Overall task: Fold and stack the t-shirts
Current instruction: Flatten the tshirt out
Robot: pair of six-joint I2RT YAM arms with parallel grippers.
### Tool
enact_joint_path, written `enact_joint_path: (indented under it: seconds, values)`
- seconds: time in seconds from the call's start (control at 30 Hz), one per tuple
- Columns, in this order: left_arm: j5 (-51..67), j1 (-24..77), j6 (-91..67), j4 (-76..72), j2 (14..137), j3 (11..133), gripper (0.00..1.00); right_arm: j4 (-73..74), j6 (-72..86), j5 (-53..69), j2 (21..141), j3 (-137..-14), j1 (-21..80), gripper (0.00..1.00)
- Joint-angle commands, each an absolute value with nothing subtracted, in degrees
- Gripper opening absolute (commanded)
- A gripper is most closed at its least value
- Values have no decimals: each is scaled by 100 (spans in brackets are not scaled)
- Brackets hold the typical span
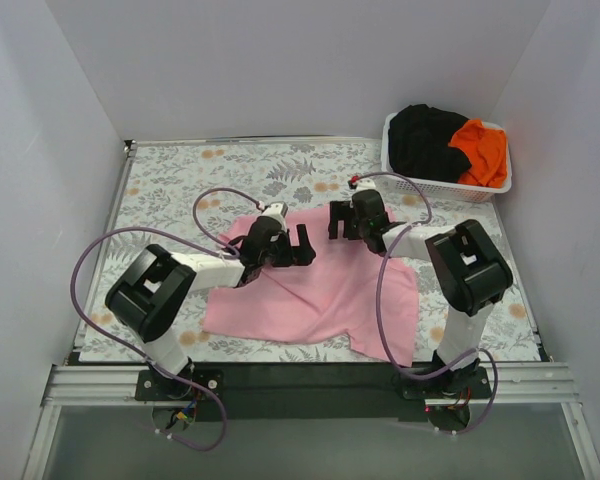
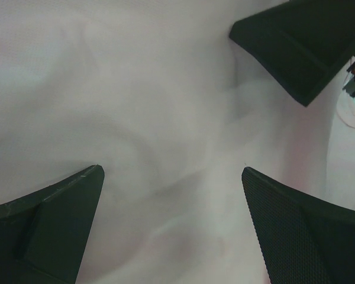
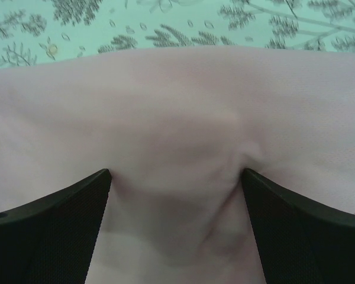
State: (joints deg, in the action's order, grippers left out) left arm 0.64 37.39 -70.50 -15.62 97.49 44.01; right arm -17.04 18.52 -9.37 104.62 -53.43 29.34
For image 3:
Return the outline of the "pink t-shirt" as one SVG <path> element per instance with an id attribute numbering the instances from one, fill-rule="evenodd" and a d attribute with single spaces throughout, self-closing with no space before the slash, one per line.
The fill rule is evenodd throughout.
<path id="1" fill-rule="evenodd" d="M 106 168 L 88 283 L 263 283 L 246 167 L 355 213 L 355 54 L 207 46 L 0 69 L 0 211 Z"/>

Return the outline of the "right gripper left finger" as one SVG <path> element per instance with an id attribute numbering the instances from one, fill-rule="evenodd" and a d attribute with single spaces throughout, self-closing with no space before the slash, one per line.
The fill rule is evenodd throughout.
<path id="1" fill-rule="evenodd" d="M 102 169 L 0 212 L 0 283 L 85 283 L 110 186 Z"/>

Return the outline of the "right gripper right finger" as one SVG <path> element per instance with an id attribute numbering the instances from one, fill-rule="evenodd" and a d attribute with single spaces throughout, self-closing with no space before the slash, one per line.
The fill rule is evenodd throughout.
<path id="1" fill-rule="evenodd" d="M 241 185 L 266 283 L 355 283 L 355 215 L 251 169 Z"/>

